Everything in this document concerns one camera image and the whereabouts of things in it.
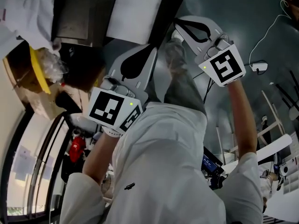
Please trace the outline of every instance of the forearm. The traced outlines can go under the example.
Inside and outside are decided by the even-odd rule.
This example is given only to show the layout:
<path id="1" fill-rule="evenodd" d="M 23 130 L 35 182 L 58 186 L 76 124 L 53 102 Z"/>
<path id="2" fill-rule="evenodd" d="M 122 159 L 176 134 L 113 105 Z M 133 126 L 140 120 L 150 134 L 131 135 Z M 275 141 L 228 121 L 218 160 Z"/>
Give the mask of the forearm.
<path id="1" fill-rule="evenodd" d="M 240 80 L 228 85 L 232 104 L 239 159 L 248 152 L 256 153 L 257 134 L 254 116 Z"/>
<path id="2" fill-rule="evenodd" d="M 99 185 L 108 170 L 118 140 L 119 138 L 113 138 L 103 133 L 84 163 L 82 173 L 90 176 Z"/>

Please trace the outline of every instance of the red object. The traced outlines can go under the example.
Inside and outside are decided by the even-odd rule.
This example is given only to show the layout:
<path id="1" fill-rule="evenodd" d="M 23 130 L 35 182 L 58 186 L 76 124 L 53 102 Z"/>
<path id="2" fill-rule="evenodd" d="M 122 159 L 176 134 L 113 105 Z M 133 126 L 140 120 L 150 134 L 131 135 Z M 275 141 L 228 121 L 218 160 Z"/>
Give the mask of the red object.
<path id="1" fill-rule="evenodd" d="M 81 137 L 74 138 L 70 149 L 70 160 L 77 162 L 83 150 L 86 148 L 85 140 Z"/>

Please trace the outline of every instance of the white cable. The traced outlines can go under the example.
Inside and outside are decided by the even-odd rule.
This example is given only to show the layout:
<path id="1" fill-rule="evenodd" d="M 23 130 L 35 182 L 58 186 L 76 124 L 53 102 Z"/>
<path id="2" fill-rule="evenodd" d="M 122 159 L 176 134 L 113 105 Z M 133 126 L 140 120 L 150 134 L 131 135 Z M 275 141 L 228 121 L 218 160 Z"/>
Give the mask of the white cable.
<path id="1" fill-rule="evenodd" d="M 250 60 L 251 60 L 251 54 L 252 54 L 252 52 L 256 49 L 256 47 L 259 45 L 259 43 L 261 43 L 262 40 L 265 39 L 265 37 L 266 37 L 266 35 L 268 34 L 270 28 L 273 27 L 273 25 L 274 25 L 275 22 L 277 21 L 278 17 L 280 17 L 280 16 L 284 16 L 284 17 L 287 17 L 287 18 L 291 19 L 291 17 L 288 15 L 288 13 L 286 13 L 286 11 L 284 10 L 284 8 L 282 7 L 281 2 L 283 2 L 284 5 L 285 5 L 286 7 L 289 7 L 289 4 L 287 3 L 287 1 L 285 1 L 285 0 L 281 0 L 281 1 L 280 1 L 280 7 L 281 7 L 281 9 L 283 10 L 283 12 L 285 13 L 285 15 L 284 15 L 284 14 L 280 14 L 280 15 L 278 15 L 278 16 L 276 17 L 276 19 L 274 20 L 274 22 L 272 23 L 272 25 L 269 26 L 269 28 L 267 29 L 266 34 L 262 37 L 262 39 L 260 39 L 260 40 L 257 42 L 257 44 L 255 45 L 255 47 L 251 50 L 251 52 L 250 52 L 250 54 L 249 54 L 249 61 L 248 61 L 248 64 L 249 64 L 249 66 L 250 66 L 251 68 L 252 68 L 252 65 L 251 65 L 251 63 L 250 63 Z"/>

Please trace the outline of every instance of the floor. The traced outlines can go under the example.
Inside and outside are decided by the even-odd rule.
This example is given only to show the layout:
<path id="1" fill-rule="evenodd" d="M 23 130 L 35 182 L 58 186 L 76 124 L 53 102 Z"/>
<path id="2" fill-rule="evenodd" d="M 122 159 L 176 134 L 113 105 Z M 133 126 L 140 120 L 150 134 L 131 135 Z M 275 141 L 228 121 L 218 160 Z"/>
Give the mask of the floor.
<path id="1" fill-rule="evenodd" d="M 177 17 L 183 15 L 198 15 L 214 20 L 231 40 L 236 44 L 244 63 L 248 63 L 249 53 L 261 39 L 267 28 L 273 23 L 276 16 L 282 13 L 279 6 L 280 0 L 184 0 Z M 295 131 L 297 123 L 292 123 L 288 117 L 288 108 L 282 102 L 282 96 L 275 84 L 280 84 L 285 90 L 296 98 L 294 84 L 289 73 L 291 69 L 299 77 L 299 31 L 294 28 L 295 23 L 286 17 L 279 17 L 276 24 L 269 31 L 267 38 L 260 43 L 252 54 L 251 60 L 265 60 L 268 70 L 258 76 L 247 66 L 247 74 L 242 79 L 244 89 L 249 98 L 258 129 L 261 129 L 261 118 L 268 115 L 269 122 L 274 117 L 261 93 L 263 90 L 269 100 L 278 110 L 287 133 Z M 173 27 L 170 28 L 165 41 L 169 38 Z M 104 48 L 104 58 L 108 67 L 115 57 L 136 46 L 136 44 L 113 40 Z M 201 70 L 195 65 L 195 55 L 185 46 L 188 68 L 193 77 Z M 159 57 L 154 71 L 154 80 L 158 97 L 163 100 L 164 94 L 170 83 L 170 76 L 165 67 L 163 44 L 159 50 Z M 209 77 L 203 74 L 194 81 L 202 97 L 206 93 Z M 206 112 L 208 125 L 204 145 L 214 154 L 220 154 L 220 146 L 216 133 L 219 126 L 223 148 L 233 147 L 232 143 L 232 112 L 226 88 L 216 84 L 210 90 L 206 99 Z M 280 136 L 278 128 L 271 131 L 272 139 Z"/>

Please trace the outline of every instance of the white paper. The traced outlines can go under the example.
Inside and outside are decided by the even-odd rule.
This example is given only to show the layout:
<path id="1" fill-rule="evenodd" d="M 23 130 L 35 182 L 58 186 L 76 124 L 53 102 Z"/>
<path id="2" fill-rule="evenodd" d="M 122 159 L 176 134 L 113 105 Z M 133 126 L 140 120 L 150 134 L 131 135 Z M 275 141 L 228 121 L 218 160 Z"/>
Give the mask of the white paper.
<path id="1" fill-rule="evenodd" d="M 54 0 L 7 0 L 5 25 L 33 49 L 53 50 L 51 42 Z"/>
<path id="2" fill-rule="evenodd" d="M 161 0 L 116 0 L 107 36 L 147 44 Z"/>

